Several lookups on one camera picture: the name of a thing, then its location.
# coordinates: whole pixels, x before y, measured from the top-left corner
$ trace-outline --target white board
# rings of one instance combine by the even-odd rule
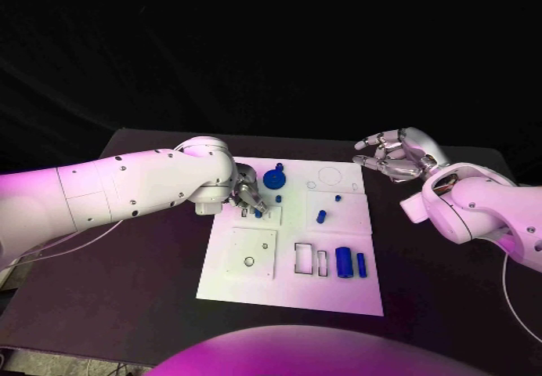
[[[259,193],[271,210],[268,217],[256,219],[249,213],[242,217],[239,208],[223,205],[212,225],[196,297],[382,316],[360,166],[245,157],[236,157],[235,161],[256,170]],[[269,190],[262,177],[276,163],[284,165],[285,184],[281,189]],[[315,222],[320,210],[325,210],[321,224]],[[311,274],[295,273],[295,243],[311,246]],[[338,247],[351,249],[353,278],[338,278],[335,273]],[[359,252],[364,255],[366,278],[357,273]],[[325,259],[327,277],[318,275],[318,259]]]

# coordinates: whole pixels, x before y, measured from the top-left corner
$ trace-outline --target dark table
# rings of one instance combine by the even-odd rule
[[[102,157],[173,148],[191,136],[122,129]],[[353,142],[219,137],[243,157],[348,162],[354,154]],[[511,178],[496,150],[444,149],[454,161]],[[409,222],[399,201],[421,182],[393,185],[369,170],[363,179],[385,317],[196,299],[213,217],[197,216],[186,203],[129,219],[82,251],[34,264],[0,319],[0,346],[152,366],[219,334],[305,324],[406,342],[494,374],[542,373],[542,345],[519,326],[503,298],[503,251],[483,240],[452,244],[428,221]],[[83,232],[54,252],[108,227]],[[542,275],[508,261],[510,299],[539,334],[540,286]]]

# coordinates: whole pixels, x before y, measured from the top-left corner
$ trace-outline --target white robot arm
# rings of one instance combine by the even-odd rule
[[[194,137],[174,150],[0,175],[0,269],[47,240],[186,200],[199,215],[220,213],[227,200],[265,212],[255,177],[212,137]]]
[[[511,259],[542,272],[542,188],[517,187],[488,168],[451,164],[435,141],[418,129],[382,132],[356,144],[377,145],[374,157],[354,156],[395,183],[425,181],[421,192],[400,201],[413,223],[429,219],[454,243],[491,241]]]

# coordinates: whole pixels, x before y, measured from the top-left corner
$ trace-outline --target robotic hand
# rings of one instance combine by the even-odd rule
[[[353,161],[395,183],[421,178],[421,192],[400,201],[413,223],[429,219],[439,234],[461,244],[491,241],[511,259],[542,272],[540,187],[517,187],[488,168],[451,164],[435,141],[415,128],[377,133],[356,144],[377,145],[374,157]]]
[[[47,240],[186,200],[196,203],[197,215],[220,213],[227,201],[268,210],[256,172],[235,163],[213,137],[194,137],[173,150],[0,175],[0,270]]]

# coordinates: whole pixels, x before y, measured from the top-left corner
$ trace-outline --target small blue piece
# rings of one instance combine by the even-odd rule
[[[321,224],[325,221],[325,210],[320,210],[315,221]]]
[[[367,277],[367,268],[364,266],[364,256],[363,256],[363,253],[357,253],[356,257],[357,257],[359,277],[360,278],[366,278]]]
[[[338,278],[353,277],[351,254],[348,247],[335,249],[335,275]]]
[[[282,173],[284,166],[281,163],[276,164],[274,170],[268,170],[263,174],[263,185],[271,189],[276,190],[282,188],[285,184],[285,175]]]

